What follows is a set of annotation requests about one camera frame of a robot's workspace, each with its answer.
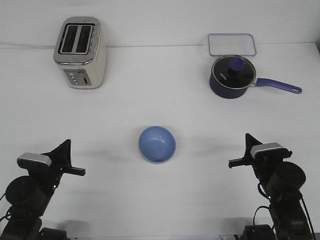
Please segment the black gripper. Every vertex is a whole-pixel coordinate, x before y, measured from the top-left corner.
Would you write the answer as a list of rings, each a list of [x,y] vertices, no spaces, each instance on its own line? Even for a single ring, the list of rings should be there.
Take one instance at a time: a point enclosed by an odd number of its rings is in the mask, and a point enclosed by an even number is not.
[[[263,143],[254,138],[251,134],[245,134],[245,153],[242,158],[232,159],[228,162],[231,169],[238,166],[252,166],[254,174],[258,180],[267,180],[271,177],[276,166],[283,162],[283,159],[290,158],[292,151],[288,149],[275,149],[257,154],[256,158],[251,154],[254,146]]]
[[[66,139],[54,150],[42,155],[51,160],[49,166],[37,166],[28,170],[29,176],[33,177],[45,195],[53,195],[59,186],[63,174],[84,176],[84,168],[72,167],[71,164],[71,140]]]

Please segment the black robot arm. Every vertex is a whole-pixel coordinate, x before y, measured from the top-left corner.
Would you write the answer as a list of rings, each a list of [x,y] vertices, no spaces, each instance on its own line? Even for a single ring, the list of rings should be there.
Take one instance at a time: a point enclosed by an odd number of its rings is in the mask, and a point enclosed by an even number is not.
[[[17,177],[6,188],[10,207],[1,220],[7,224],[2,240],[66,240],[64,230],[42,227],[41,217],[58,188],[63,174],[84,176],[84,168],[71,163],[71,140],[46,153],[25,152],[16,160],[28,174]]]
[[[262,143],[245,134],[245,153],[242,158],[229,161],[229,168],[251,166],[258,179],[258,192],[268,200],[272,226],[245,226],[240,240],[314,240],[316,235],[307,210],[301,187],[305,172],[287,159],[292,151],[280,144]]]

